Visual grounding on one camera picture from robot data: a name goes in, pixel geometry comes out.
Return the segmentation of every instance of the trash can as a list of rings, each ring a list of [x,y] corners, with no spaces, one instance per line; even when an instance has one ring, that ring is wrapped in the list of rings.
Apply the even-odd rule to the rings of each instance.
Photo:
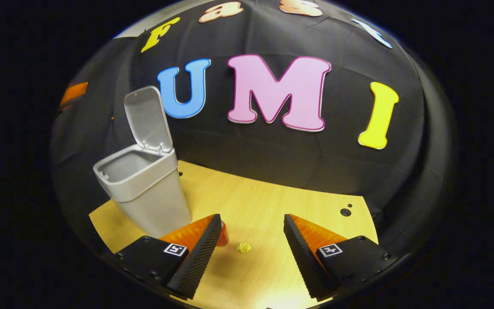
[[[125,96],[125,113],[137,143],[99,161],[93,170],[122,211],[159,238],[192,221],[159,90],[148,86]]]

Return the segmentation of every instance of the wooden table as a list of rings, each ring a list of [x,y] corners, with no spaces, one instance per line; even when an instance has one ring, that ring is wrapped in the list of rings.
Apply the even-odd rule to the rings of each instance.
[[[292,213],[346,238],[365,235],[378,244],[362,196],[269,184],[179,161],[186,201],[196,221],[220,213],[230,242],[216,247],[191,305],[207,309],[300,309],[315,306],[283,233]],[[341,215],[349,209],[351,215]],[[90,213],[98,234],[113,253],[146,235],[110,200]],[[251,244],[242,254],[239,242]]]

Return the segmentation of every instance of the pink letter m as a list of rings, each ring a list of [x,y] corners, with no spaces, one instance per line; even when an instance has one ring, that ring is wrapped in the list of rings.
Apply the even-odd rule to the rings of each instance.
[[[291,96],[289,112],[282,122],[286,127],[302,131],[321,131],[321,95],[325,73],[331,63],[314,57],[298,57],[276,80],[259,55],[239,55],[230,58],[228,66],[235,70],[234,108],[228,119],[235,123],[253,123],[257,114],[251,109],[251,94],[262,117],[272,123],[287,98]]]

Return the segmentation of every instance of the open lid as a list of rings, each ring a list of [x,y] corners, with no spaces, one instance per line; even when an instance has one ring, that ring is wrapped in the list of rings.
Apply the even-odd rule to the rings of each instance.
[[[140,88],[125,96],[125,113],[135,141],[144,149],[169,152],[173,147],[159,90]]]

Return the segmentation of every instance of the yellow sponge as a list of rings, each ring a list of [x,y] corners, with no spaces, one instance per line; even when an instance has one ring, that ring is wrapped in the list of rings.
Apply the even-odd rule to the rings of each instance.
[[[248,243],[246,242],[240,242],[236,247],[235,247],[236,250],[238,250],[239,252],[241,252],[242,254],[245,254],[247,252],[249,252],[249,250],[251,250],[251,245],[249,245]]]

